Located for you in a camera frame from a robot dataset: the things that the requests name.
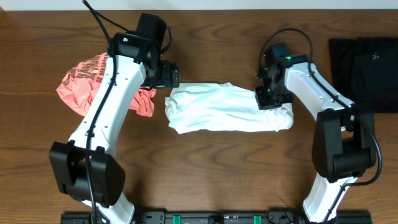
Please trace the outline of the white t-shirt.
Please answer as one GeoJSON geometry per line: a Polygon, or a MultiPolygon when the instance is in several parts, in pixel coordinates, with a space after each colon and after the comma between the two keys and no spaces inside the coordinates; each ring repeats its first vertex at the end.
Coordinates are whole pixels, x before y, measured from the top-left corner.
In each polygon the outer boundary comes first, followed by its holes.
{"type": "Polygon", "coordinates": [[[181,83],[165,98],[169,126],[179,134],[208,131],[263,132],[290,129],[291,103],[260,110],[255,92],[232,83],[181,83]]]}

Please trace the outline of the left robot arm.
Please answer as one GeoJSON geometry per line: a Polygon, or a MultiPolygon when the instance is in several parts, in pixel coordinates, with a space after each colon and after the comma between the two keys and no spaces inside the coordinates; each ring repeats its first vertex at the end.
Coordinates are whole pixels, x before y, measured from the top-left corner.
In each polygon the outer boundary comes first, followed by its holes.
{"type": "Polygon", "coordinates": [[[176,88],[176,63],[162,60],[170,27],[143,13],[137,28],[110,38],[99,90],[83,121],[66,143],[54,142],[49,159],[58,188],[91,207],[63,214],[61,223],[134,223],[135,207],[123,194],[126,173],[114,158],[129,105],[140,87],[176,88]]]}

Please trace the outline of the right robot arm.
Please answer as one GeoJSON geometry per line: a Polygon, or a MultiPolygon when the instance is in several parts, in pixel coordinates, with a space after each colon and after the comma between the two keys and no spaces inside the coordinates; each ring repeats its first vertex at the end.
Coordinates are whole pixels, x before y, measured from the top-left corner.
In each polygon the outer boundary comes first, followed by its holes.
{"type": "Polygon", "coordinates": [[[262,110],[281,108],[297,97],[315,120],[312,162],[317,172],[295,223],[372,223],[369,212],[338,211],[350,187],[373,166],[381,151],[374,116],[341,95],[318,73],[310,56],[291,55],[283,43],[264,46],[259,56],[256,100],[262,110]]]}

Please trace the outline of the black fabric container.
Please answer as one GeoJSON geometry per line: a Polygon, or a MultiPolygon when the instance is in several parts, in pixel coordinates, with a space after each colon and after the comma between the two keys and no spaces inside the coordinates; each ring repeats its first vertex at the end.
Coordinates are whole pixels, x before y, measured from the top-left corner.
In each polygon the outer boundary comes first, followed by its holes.
{"type": "Polygon", "coordinates": [[[397,112],[397,38],[328,41],[333,86],[376,113],[397,112]]]}

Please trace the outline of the pink printed t-shirt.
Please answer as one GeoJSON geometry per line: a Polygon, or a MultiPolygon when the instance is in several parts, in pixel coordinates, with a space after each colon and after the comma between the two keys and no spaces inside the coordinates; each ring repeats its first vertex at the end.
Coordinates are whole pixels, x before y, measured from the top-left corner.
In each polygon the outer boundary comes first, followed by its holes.
{"type": "MultiPolygon", "coordinates": [[[[60,99],[74,112],[85,116],[99,90],[108,54],[106,52],[80,62],[69,69],[63,78],[57,93],[60,99]]],[[[147,86],[140,87],[129,108],[138,115],[151,117],[154,112],[156,90],[147,86]]]]}

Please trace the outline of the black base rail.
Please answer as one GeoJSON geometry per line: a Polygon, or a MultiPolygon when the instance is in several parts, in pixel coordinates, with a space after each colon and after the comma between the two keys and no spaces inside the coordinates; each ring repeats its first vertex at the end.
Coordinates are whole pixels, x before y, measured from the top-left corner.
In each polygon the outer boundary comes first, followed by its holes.
{"type": "MultiPolygon", "coordinates": [[[[63,214],[62,224],[90,223],[87,213],[63,214]]],[[[293,210],[272,209],[266,213],[136,213],[133,224],[304,224],[311,223],[304,214],[293,210]]],[[[369,212],[338,212],[335,218],[326,223],[372,224],[369,212]]]]}

